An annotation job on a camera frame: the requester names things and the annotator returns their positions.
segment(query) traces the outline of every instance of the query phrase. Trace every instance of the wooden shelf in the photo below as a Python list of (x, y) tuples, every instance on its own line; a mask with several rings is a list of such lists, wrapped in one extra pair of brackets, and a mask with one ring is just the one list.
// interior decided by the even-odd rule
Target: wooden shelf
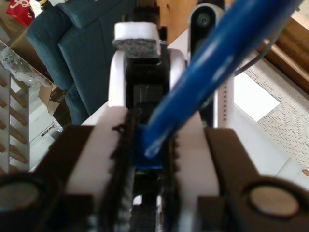
[(10, 157), (22, 163), (28, 162), (27, 158), (24, 157), (24, 155), (20, 153), (17, 147), (12, 144), (10, 144)]
[(18, 130), (10, 125), (10, 135), (13, 136), (15, 139), (20, 141), (22, 144), (26, 144), (27, 140), (23, 138), (23, 136), (18, 132)]
[(12, 115), (23, 126), (27, 125), (27, 121), (11, 106), (10, 106), (10, 115)]

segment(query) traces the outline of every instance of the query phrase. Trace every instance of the blue tool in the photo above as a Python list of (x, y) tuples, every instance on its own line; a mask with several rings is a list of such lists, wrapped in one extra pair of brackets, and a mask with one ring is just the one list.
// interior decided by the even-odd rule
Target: blue tool
[(142, 134), (146, 157), (155, 157), (244, 58), (293, 13), (302, 0), (237, 0), (192, 58), (175, 88)]

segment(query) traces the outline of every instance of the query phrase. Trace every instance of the cardboard box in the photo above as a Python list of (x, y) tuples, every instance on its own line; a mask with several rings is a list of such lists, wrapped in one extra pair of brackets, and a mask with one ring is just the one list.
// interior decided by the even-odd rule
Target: cardboard box
[(65, 98), (65, 94), (65, 91), (62, 91), (53, 84), (51, 87), (41, 86), (39, 98), (47, 107), (48, 113), (52, 115), (60, 105), (60, 102)]
[(40, 87), (39, 98), (46, 105), (48, 113), (53, 115), (63, 128), (72, 123), (65, 96), (66, 92), (55, 85), (52, 87)]

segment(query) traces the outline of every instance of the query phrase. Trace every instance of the white panel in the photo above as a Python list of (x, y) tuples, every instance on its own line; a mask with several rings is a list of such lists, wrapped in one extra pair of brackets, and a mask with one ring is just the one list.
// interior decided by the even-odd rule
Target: white panel
[(301, 171), (302, 168), (294, 160), (289, 158), (276, 177), (293, 182)]
[(260, 174), (276, 176), (289, 157), (260, 126), (235, 106), (230, 127), (233, 128)]
[(169, 46), (169, 48), (181, 50), (185, 60), (188, 60), (188, 36), (189, 36), (189, 29), (185, 30), (184, 33), (181, 34)]
[(234, 102), (254, 121), (259, 121), (280, 104), (246, 73), (234, 78)]

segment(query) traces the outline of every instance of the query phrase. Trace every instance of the screw head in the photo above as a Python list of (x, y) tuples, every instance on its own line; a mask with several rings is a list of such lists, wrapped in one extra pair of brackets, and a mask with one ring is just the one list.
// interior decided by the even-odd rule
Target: screw head
[(291, 217), (299, 210), (297, 198), (290, 192), (275, 186), (259, 186), (254, 188), (249, 199), (261, 213), (275, 217)]
[(0, 213), (27, 208), (39, 198), (38, 188), (27, 182), (13, 182), (0, 186)]

